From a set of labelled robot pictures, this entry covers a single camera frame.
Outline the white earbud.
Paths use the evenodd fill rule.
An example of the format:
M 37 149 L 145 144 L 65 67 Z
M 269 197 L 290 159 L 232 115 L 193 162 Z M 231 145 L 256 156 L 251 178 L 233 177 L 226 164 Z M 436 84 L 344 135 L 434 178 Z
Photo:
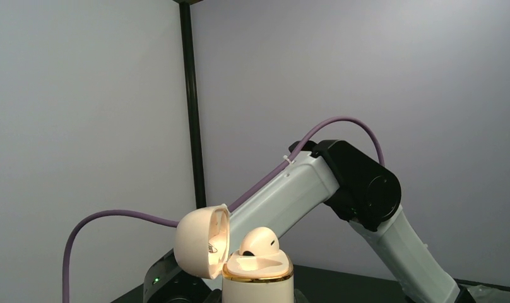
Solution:
M 269 256 L 280 250 L 278 237 L 268 227 L 258 227 L 243 238 L 239 254 L 241 256 Z

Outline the beige square charging case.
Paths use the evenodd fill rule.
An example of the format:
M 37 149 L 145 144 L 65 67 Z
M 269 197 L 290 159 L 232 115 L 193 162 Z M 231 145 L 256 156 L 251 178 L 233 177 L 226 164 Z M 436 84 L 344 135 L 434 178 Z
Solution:
M 281 248 L 269 256 L 241 256 L 240 245 L 231 252 L 230 230 L 225 205 L 188 213 L 175 232 L 177 264 L 198 278 L 222 277 L 222 302 L 295 302 L 290 257 Z

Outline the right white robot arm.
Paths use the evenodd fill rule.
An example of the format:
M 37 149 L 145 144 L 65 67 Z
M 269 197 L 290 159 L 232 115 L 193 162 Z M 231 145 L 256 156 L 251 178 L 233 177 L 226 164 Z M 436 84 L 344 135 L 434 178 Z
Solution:
M 383 165 L 340 140 L 308 142 L 238 208 L 200 208 L 180 220 L 173 250 L 146 273 L 144 302 L 298 302 L 280 237 L 320 204 L 371 246 L 407 302 L 472 302 L 433 258 Z

